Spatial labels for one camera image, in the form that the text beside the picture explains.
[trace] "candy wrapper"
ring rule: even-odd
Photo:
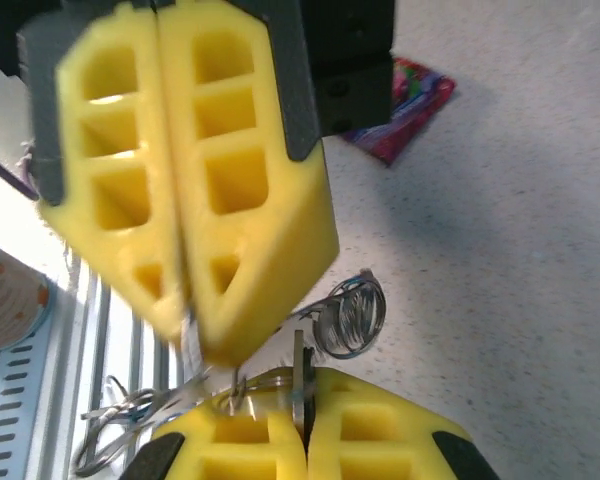
[[[433,114],[447,103],[455,87],[456,82],[449,77],[406,58],[396,58],[391,122],[354,130],[342,137],[391,165]]]

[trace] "silver wire loop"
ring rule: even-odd
[[[329,295],[294,315],[313,319],[318,352],[348,360],[366,352],[384,326],[387,300],[371,270],[336,285]]]
[[[117,383],[123,392],[126,389],[120,385],[115,377],[108,377],[108,380]],[[87,432],[87,436],[82,444],[80,450],[76,454],[74,459],[75,475],[77,477],[90,477],[95,475],[97,472],[102,470],[104,467],[113,462],[123,451],[123,449],[132,442],[135,437],[143,430],[144,426],[141,423],[135,423],[133,420],[127,418],[127,422],[130,422],[130,428],[116,438],[111,443],[105,445],[100,450],[95,450],[98,442],[98,437],[102,431],[108,425],[114,423],[115,420],[120,420],[126,417],[131,412],[137,410],[139,407],[145,407],[148,409],[145,415],[151,415],[153,408],[153,400],[156,398],[156,392],[153,389],[142,389],[131,394],[127,394],[123,401],[112,405],[105,409],[104,413],[100,416],[88,415],[93,421],[93,424]],[[93,451],[93,458],[86,461],[85,457],[87,453]]]

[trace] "metal rack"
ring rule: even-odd
[[[75,254],[67,259],[50,317],[0,354],[0,479],[71,478],[87,427],[79,414],[100,406],[107,375],[130,389],[182,381],[175,352]],[[134,450],[98,478],[117,478]]]

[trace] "coiled wire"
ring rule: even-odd
[[[301,323],[310,319],[313,322],[312,336],[306,338],[307,346],[323,356],[348,360],[366,352],[373,345],[384,325],[386,308],[380,283],[371,270],[364,269],[336,285],[327,297],[292,313],[288,322],[295,320]],[[82,415],[83,419],[89,419],[93,424],[74,461],[75,473],[79,477],[94,475],[110,464],[126,443],[135,440],[143,422],[146,423],[155,413],[155,400],[169,393],[153,389],[129,393],[115,377],[107,377],[106,381],[110,387],[115,386],[123,398],[110,407]],[[249,395],[262,390],[290,387],[291,384],[292,378],[288,373],[249,382],[246,375],[241,375],[240,370],[235,369],[231,387],[213,397],[211,408],[218,415],[233,416],[241,410]],[[118,439],[99,450],[94,458],[86,460],[89,451],[95,452],[102,430],[112,423],[123,424],[127,429]]]
[[[371,348],[386,313],[382,287],[371,270],[365,269],[293,315],[313,319],[315,345],[310,346],[337,360],[349,360]]]

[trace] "yellow foam gripper pad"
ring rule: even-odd
[[[122,5],[56,70],[65,202],[42,217],[169,340],[184,313],[157,24]]]
[[[322,144],[286,154],[266,26],[121,5],[56,84],[67,196],[42,216],[159,336],[189,303],[205,359],[245,361],[338,253]]]
[[[158,22],[203,351],[239,365],[338,253],[322,144],[287,156],[262,22],[224,2],[165,8]]]
[[[275,391],[258,394],[263,401]],[[171,432],[185,440],[166,480],[306,480],[304,446],[288,411],[264,418],[218,416],[209,401],[160,427],[159,438]]]
[[[252,384],[279,374],[290,376],[291,369]],[[317,368],[316,380],[308,457],[288,409],[267,416],[258,408],[279,398],[269,390],[252,402],[257,420],[248,408],[244,416],[217,415],[207,401],[156,430],[154,438],[185,436],[167,480],[457,480],[432,434],[470,440],[461,427],[337,370]]]
[[[310,480],[457,480],[432,434],[470,440],[460,426],[337,370],[316,378]]]

